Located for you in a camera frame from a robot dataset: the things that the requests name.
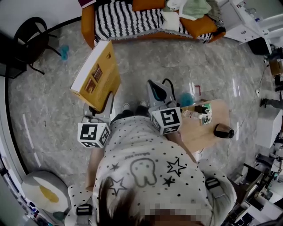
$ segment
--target gray floor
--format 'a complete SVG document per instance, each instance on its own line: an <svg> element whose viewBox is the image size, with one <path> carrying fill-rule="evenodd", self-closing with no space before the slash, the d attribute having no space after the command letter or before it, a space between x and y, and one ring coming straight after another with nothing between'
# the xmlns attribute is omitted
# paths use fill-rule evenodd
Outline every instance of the gray floor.
<svg viewBox="0 0 283 226"><path fill-rule="evenodd" d="M80 22L55 32L59 49L69 45L69 58L46 50L34 64L45 72L31 69L10 81L10 111L20 152L30 171L44 169L56 173L67 185L83 183L90 150L76 141L77 123L81 122L84 103L69 90L84 60L90 53L81 32ZM223 140L197 154L210 158L227 175L253 163L256 153L267 149L254 144L260 99L259 87L265 65L261 56L253 55L247 44L222 38L210 44L198 41L127 41L114 44L122 84L115 97L114 109L123 103L136 105L146 100L148 79L172 80L176 96L190 91L190 83L201 86L201 97L221 98L229 106L231 126L238 130L238 140ZM269 68L262 83L264 95L276 96ZM26 118L30 142L24 124Z"/></svg>

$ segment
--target wooden table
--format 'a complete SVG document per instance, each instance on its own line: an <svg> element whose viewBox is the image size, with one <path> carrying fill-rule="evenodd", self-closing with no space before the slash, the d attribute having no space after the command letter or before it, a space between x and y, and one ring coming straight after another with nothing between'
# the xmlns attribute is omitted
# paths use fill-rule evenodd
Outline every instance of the wooden table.
<svg viewBox="0 0 283 226"><path fill-rule="evenodd" d="M207 125L201 125L200 120L194 120L182 116L183 124L180 130L182 140L190 152L196 152L207 148L215 144L216 142L222 140L214 136L213 131L217 124L222 123L230 126L229 118L229 108L227 104L221 100L213 100L203 102L201 104L211 104L212 110L212 121ZM195 106L192 105L188 107L183 107L183 112L185 110L194 111Z"/></svg>

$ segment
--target star print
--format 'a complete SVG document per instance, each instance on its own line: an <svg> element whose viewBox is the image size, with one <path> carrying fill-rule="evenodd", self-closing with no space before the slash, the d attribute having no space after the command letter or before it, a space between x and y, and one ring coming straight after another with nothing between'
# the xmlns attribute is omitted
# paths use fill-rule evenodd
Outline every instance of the star print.
<svg viewBox="0 0 283 226"><path fill-rule="evenodd" d="M119 168L118 164L119 164L119 162L116 165L112 164L112 168L110 170L115 171L116 169L118 169Z"/></svg>
<svg viewBox="0 0 283 226"><path fill-rule="evenodd" d="M167 173L175 172L175 173L178 175L178 177L180 177L180 174L181 174L180 170L185 169L186 167L180 166L180 164L179 164L179 159L180 159L180 158L178 158L175 163L172 163L172 162L168 162L168 161L167 161L167 163L168 163L169 166L170 166L170 169L168 170Z"/></svg>
<svg viewBox="0 0 283 226"><path fill-rule="evenodd" d="M165 183L162 185L168 185L170 187L170 184L174 183L174 181L171 180L172 176L169 179L164 178Z"/></svg>
<svg viewBox="0 0 283 226"><path fill-rule="evenodd" d="M122 183L123 183L123 179L124 177L122 177L122 179L120 179L119 181L115 181L113 178L109 177L110 181L111 181L111 185L109 187L109 189L114 190L115 192L115 196L118 195L119 190L127 190L127 188L125 188Z"/></svg>

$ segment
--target orange cushion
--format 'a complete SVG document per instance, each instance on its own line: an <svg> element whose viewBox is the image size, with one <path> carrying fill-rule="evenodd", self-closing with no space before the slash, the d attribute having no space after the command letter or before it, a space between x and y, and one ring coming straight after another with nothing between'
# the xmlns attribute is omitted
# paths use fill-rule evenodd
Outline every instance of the orange cushion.
<svg viewBox="0 0 283 226"><path fill-rule="evenodd" d="M133 11L165 7L165 0L133 0Z"/></svg>
<svg viewBox="0 0 283 226"><path fill-rule="evenodd" d="M180 21L193 38L197 38L202 34L215 32L217 30L213 20L207 15L204 15L204 17L195 21L180 17Z"/></svg>

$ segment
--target hair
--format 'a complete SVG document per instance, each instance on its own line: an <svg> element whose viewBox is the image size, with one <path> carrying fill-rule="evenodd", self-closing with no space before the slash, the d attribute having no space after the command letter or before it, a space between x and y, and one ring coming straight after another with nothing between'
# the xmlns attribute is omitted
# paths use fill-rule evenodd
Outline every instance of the hair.
<svg viewBox="0 0 283 226"><path fill-rule="evenodd" d="M149 220L141 218L139 214L131 216L130 208L135 198L135 192L131 189L124 197L121 197L117 205L109 210L107 208L107 193L110 186L110 180L107 178L99 188L98 208L99 222L97 226L153 226Z"/></svg>

